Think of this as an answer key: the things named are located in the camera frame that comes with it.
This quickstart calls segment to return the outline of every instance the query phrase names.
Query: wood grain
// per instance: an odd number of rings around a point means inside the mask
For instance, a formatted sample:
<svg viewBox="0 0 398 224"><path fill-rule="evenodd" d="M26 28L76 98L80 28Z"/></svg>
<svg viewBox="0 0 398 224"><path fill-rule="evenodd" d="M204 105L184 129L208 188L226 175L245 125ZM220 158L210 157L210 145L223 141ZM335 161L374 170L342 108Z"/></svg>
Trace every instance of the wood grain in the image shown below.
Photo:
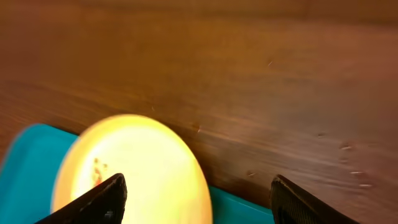
<svg viewBox="0 0 398 224"><path fill-rule="evenodd" d="M391 0L311 1L307 19L333 19L340 22L397 24L398 2Z"/></svg>
<svg viewBox="0 0 398 224"><path fill-rule="evenodd" d="M268 206L282 174L362 223L398 222L398 30L76 2L5 4L0 153L22 128L120 113L181 135L208 182Z"/></svg>

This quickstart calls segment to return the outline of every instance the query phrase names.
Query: turquoise plastic tray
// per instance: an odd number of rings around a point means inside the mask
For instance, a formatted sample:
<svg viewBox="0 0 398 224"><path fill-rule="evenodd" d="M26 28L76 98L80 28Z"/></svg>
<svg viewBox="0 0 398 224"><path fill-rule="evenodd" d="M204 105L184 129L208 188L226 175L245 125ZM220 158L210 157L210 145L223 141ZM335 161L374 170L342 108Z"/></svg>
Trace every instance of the turquoise plastic tray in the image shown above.
<svg viewBox="0 0 398 224"><path fill-rule="evenodd" d="M77 136L45 124L25 129L0 174L0 223L34 223L50 214L55 177ZM210 187L214 224L274 223L269 209Z"/></svg>

